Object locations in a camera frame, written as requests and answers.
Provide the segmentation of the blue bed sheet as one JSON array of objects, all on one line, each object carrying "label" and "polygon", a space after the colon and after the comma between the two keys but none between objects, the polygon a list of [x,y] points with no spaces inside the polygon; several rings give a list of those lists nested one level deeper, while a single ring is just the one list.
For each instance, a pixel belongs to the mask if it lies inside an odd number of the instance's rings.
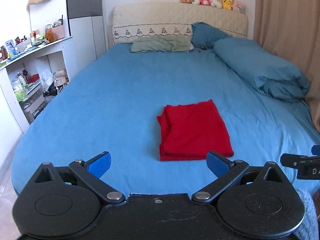
[{"label": "blue bed sheet", "polygon": [[252,166],[283,153],[310,155],[319,143],[310,111],[256,92],[212,50],[132,53],[119,44],[81,71],[30,125],[12,161],[21,192],[45,161],[66,166],[107,151],[103,181],[127,195],[193,194],[215,176],[203,160],[160,161],[157,116],[166,105],[213,100],[234,158]]}]

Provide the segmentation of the folded blue duvet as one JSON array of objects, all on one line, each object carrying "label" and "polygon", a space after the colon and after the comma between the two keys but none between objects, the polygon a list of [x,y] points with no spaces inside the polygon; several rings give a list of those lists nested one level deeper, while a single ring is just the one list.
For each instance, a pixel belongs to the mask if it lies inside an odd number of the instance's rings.
[{"label": "folded blue duvet", "polygon": [[214,45],[215,53],[258,93],[284,101],[303,100],[310,82],[291,62],[244,38],[225,38]]}]

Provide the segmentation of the green pillow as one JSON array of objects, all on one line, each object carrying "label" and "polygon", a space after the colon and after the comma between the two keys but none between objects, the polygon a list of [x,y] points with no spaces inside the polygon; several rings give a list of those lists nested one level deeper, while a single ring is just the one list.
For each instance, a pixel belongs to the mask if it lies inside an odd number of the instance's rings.
[{"label": "green pillow", "polygon": [[194,49],[191,38],[186,36],[152,36],[136,39],[131,52],[188,52]]}]

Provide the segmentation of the red knitted garment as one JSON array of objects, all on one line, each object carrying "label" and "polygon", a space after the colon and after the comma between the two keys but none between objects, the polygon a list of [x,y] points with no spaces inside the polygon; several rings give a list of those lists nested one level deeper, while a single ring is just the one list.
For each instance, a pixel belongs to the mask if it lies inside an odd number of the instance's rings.
[{"label": "red knitted garment", "polygon": [[214,151],[234,155],[229,133],[213,100],[189,105],[167,105],[157,116],[161,161],[204,160]]}]

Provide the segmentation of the brown teddy on shelf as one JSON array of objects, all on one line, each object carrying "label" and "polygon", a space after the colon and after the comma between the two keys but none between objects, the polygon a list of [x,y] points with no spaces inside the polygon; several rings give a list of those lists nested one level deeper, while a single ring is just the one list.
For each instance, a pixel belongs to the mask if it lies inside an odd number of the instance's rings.
[{"label": "brown teddy on shelf", "polygon": [[59,40],[59,36],[52,29],[47,29],[45,33],[46,43],[52,43]]}]

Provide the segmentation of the cream quilted headboard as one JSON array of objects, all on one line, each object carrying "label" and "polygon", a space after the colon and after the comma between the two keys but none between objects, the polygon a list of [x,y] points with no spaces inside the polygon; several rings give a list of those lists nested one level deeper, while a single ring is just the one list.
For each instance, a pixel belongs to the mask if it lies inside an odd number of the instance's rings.
[{"label": "cream quilted headboard", "polygon": [[204,22],[233,37],[248,36],[245,14],[206,5],[149,2],[114,7],[113,43],[132,43],[137,38],[149,36],[191,37],[191,25],[197,22]]}]

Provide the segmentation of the yellow plush toy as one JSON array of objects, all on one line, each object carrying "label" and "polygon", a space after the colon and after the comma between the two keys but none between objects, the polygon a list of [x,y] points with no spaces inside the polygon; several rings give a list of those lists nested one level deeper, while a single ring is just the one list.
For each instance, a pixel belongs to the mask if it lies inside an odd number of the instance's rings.
[{"label": "yellow plush toy", "polygon": [[226,10],[233,10],[234,0],[221,0],[222,8]]}]

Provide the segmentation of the beige curtain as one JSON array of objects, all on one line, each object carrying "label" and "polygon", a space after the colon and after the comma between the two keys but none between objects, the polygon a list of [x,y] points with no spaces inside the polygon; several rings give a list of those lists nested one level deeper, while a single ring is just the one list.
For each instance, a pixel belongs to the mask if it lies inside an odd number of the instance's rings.
[{"label": "beige curtain", "polygon": [[255,0],[253,38],[306,75],[305,100],[319,129],[319,0]]}]

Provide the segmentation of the dark teal pillow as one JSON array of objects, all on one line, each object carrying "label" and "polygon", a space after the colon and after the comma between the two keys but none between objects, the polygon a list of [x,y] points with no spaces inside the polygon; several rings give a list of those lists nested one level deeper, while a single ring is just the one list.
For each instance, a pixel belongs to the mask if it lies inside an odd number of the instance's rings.
[{"label": "dark teal pillow", "polygon": [[193,36],[191,43],[196,48],[213,49],[217,41],[224,38],[231,38],[224,31],[216,27],[212,27],[204,22],[197,22],[191,25]]}]

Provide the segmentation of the cream plush toy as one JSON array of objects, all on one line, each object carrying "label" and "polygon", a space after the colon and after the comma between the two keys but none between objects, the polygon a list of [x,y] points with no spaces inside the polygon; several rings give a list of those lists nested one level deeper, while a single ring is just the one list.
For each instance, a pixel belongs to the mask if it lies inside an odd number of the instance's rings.
[{"label": "cream plush toy", "polygon": [[221,0],[210,0],[210,6],[214,8],[222,8]]}]

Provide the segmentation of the white and grey wardrobe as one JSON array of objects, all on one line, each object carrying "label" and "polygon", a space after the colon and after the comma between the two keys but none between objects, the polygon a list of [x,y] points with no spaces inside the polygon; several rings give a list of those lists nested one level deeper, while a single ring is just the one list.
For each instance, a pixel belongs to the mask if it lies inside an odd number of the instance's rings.
[{"label": "white and grey wardrobe", "polygon": [[106,52],[102,0],[66,0],[78,74]]}]

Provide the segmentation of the white shelf unit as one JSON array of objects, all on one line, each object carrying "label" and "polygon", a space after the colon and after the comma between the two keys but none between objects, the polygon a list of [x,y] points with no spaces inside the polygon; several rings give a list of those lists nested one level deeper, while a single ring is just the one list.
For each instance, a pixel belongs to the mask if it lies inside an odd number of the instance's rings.
[{"label": "white shelf unit", "polygon": [[39,76],[35,86],[41,85],[42,88],[47,88],[48,85],[43,78],[48,77],[49,73],[63,69],[69,81],[72,81],[78,73],[74,39],[71,36],[25,53],[1,68],[1,91],[22,133],[29,128],[29,122],[16,99],[11,85],[12,80],[16,79],[20,70],[26,70],[29,77],[35,74]]}]

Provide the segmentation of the light blue fluffy rug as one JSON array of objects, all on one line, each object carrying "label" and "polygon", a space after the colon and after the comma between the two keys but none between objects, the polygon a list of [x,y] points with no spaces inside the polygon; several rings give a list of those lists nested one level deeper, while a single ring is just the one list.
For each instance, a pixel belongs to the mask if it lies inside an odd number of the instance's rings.
[{"label": "light blue fluffy rug", "polygon": [[300,196],[304,207],[305,216],[299,226],[295,231],[294,235],[297,239],[301,240],[318,240],[319,239],[319,225],[316,214],[316,206],[314,204],[313,198],[308,191],[296,189],[298,195]]}]

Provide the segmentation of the light pink plush toy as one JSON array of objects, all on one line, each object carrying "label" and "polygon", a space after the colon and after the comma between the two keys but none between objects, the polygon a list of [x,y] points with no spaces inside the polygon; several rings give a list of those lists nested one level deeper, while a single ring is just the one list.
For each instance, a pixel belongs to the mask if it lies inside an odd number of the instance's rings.
[{"label": "light pink plush toy", "polygon": [[246,9],[246,5],[238,0],[233,1],[233,11],[244,14]]}]

